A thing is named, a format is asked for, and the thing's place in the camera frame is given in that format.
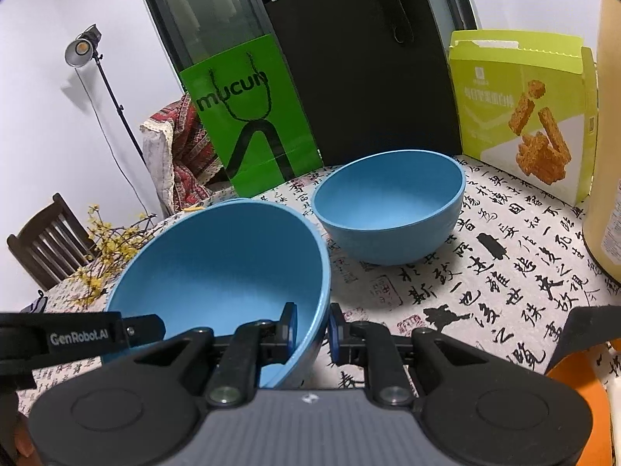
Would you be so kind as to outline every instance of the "bowl rim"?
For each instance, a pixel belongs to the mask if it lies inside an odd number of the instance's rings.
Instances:
[[[459,170],[459,172],[461,173],[461,186],[459,188],[459,191],[450,199],[450,201],[448,201],[443,207],[435,210],[434,212],[428,214],[427,216],[423,217],[422,219],[418,219],[418,221],[414,221],[414,222],[409,222],[407,224],[400,224],[398,226],[391,226],[389,228],[353,228],[351,226],[345,226],[343,224],[338,224],[336,222],[332,222],[329,221],[328,219],[326,219],[324,216],[322,216],[318,209],[317,206],[315,204],[315,198],[317,196],[317,193],[319,192],[319,190],[322,188],[322,186],[329,181],[332,177],[334,177],[337,173],[339,173],[340,171],[344,170],[345,168],[348,168],[349,166],[353,166],[356,165],[362,161],[365,160],[370,160],[373,158],[376,158],[378,156],[383,156],[385,154],[396,154],[396,153],[425,153],[425,154],[434,154],[440,158],[443,158],[444,160],[449,161],[451,164],[455,165],[455,167]],[[394,151],[386,151],[386,152],[379,152],[377,154],[372,154],[370,156],[365,156],[364,158],[360,158],[358,160],[352,161],[351,163],[347,163],[346,165],[341,166],[340,168],[338,168],[337,170],[335,170],[332,174],[330,174],[328,177],[326,177],[323,182],[321,182],[321,184],[318,185],[318,187],[315,189],[315,191],[313,192],[313,195],[310,199],[310,205],[312,208],[313,213],[315,214],[316,218],[319,219],[319,221],[321,221],[321,224],[327,224],[330,227],[334,227],[334,228],[338,228],[340,230],[344,230],[344,231],[351,231],[351,232],[362,232],[362,233],[379,233],[382,231],[392,231],[392,230],[396,230],[396,229],[401,229],[401,228],[405,228],[405,227],[410,227],[410,226],[415,226],[417,224],[420,224],[421,222],[425,222],[428,221],[429,219],[432,219],[433,217],[439,216],[442,212],[444,212],[445,210],[449,209],[452,205],[454,205],[454,203],[461,197],[462,194],[464,194],[466,190],[466,173],[464,172],[464,169],[462,168],[462,166],[460,165],[460,163],[457,162],[457,160],[455,160],[453,157],[451,156],[446,156],[444,154],[441,154],[439,152],[434,152],[434,151],[429,151],[429,150],[423,150],[423,149],[401,149],[401,150],[394,150]]]
[[[230,207],[237,203],[255,203],[259,205],[264,205],[267,207],[275,207],[281,209],[288,214],[292,214],[296,219],[302,221],[302,223],[307,227],[308,231],[312,234],[315,242],[317,244],[317,248],[319,250],[319,256],[321,259],[322,266],[322,281],[321,281],[321,292],[319,294],[319,298],[317,301],[317,309],[315,310],[315,315],[313,316],[312,322],[310,323],[310,327],[304,335],[302,341],[296,347],[293,354],[289,358],[289,360],[282,365],[281,369],[270,378],[264,385],[261,385],[261,388],[274,388],[281,384],[287,376],[297,367],[297,363],[300,358],[306,353],[306,351],[311,347],[312,342],[315,337],[321,333],[322,326],[325,326],[324,319],[328,313],[328,307],[330,305],[330,279],[331,279],[331,271],[330,271],[330,257],[328,256],[328,248],[325,243],[325,240],[321,237],[318,229],[312,224],[311,221],[305,218],[302,214],[292,209],[287,205],[280,205],[271,201],[264,200],[256,200],[252,198],[232,198],[228,200],[221,201],[219,203],[215,203],[214,205],[210,205],[206,207],[204,210],[198,210],[197,212],[192,212],[187,216],[184,216],[179,221],[175,222],[173,225],[164,228],[164,230],[158,234],[158,236],[154,237],[150,240],[132,259],[129,264],[123,269],[123,272],[120,274],[119,279],[115,282],[114,289],[110,293],[110,297],[108,298],[108,303],[106,304],[105,311],[111,311],[110,305],[113,302],[114,295],[116,294],[117,289],[119,288],[119,284],[125,276],[126,272],[132,267],[132,265],[138,260],[141,253],[149,247],[152,243],[154,243],[160,236],[162,236],[165,232],[170,230],[174,230],[176,226],[181,225],[182,222],[187,221],[195,216],[204,215],[206,212],[218,209],[218,208],[226,208]]]

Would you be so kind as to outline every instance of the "table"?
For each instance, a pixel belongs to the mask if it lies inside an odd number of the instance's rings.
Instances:
[[[602,274],[586,252],[583,205],[569,207],[472,158],[459,156],[458,161],[466,171],[467,186],[457,226],[435,253],[403,266],[355,261],[319,224],[310,196],[334,169],[319,169],[258,198],[297,210],[319,229],[330,254],[331,300],[341,305],[348,320],[381,322],[400,335],[408,335],[414,327],[433,327],[541,373],[569,311],[576,306],[617,304],[619,286]],[[204,203],[227,195],[231,193],[225,191]],[[165,230],[185,215],[175,214],[156,230]],[[109,290],[113,286],[114,282],[108,283]],[[82,291],[78,282],[60,283],[47,294],[47,311],[79,311],[72,299]],[[89,310],[103,310],[107,295]],[[605,383],[621,373],[616,352],[606,346],[594,349],[591,356]],[[99,365],[96,358],[37,370],[38,388],[20,393],[21,411],[27,413],[49,387]],[[363,384],[361,369],[330,362],[326,340],[303,386]]]

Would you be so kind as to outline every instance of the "lamp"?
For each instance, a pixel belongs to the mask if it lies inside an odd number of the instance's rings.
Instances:
[[[91,59],[95,60],[95,64],[101,74],[101,78],[104,80],[104,84],[108,89],[108,93],[110,93],[110,98],[113,99],[114,106],[117,109],[117,113],[119,114],[120,119],[123,121],[123,126],[129,135],[129,138],[132,139],[138,154],[140,155],[142,161],[144,162],[144,156],[142,155],[142,150],[138,145],[138,142],[134,138],[134,134],[132,130],[129,128],[129,124],[127,123],[127,119],[125,119],[125,115],[123,114],[123,105],[119,105],[114,97],[114,93],[110,84],[108,83],[108,79],[104,74],[103,68],[101,68],[101,59],[104,57],[103,54],[99,54],[97,52],[97,45],[99,45],[99,40],[101,40],[101,32],[97,29],[97,25],[93,24],[86,31],[84,31],[80,36],[76,38],[73,42],[67,45],[67,48],[64,50],[64,60],[69,66],[74,68],[80,68],[88,63]]]

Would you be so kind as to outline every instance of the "metal bolt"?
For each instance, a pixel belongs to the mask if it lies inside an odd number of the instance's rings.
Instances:
[[[380,398],[384,403],[401,404],[410,399],[410,393],[403,387],[391,385],[380,391]]]
[[[232,404],[240,400],[241,394],[235,387],[223,385],[211,391],[209,398],[214,403]]]

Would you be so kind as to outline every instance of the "bowl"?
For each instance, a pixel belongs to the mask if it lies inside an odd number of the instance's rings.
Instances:
[[[157,314],[166,339],[195,327],[229,335],[297,305],[296,350],[262,369],[261,387],[296,387],[319,353],[330,303],[324,240],[302,215],[276,203],[234,199],[177,222],[129,263],[107,310]]]
[[[332,239],[368,263],[412,263],[434,252],[461,211],[466,176],[454,159],[424,150],[383,152],[325,179],[311,200]]]

